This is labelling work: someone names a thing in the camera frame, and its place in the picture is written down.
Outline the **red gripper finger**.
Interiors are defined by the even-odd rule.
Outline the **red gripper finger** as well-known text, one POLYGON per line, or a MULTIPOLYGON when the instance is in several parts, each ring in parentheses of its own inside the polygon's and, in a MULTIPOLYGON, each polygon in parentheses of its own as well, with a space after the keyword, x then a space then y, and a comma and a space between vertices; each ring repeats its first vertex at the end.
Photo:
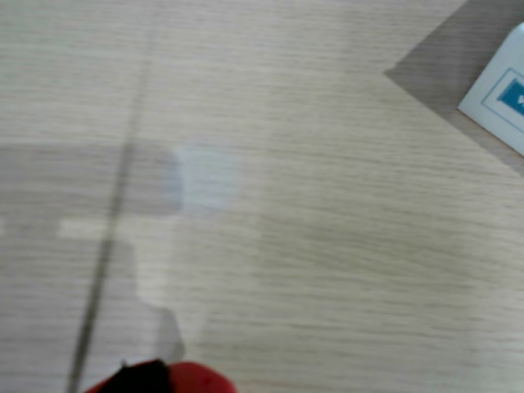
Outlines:
POLYGON ((237 393, 223 374, 194 362, 167 364, 160 359, 127 365, 88 393, 237 393))

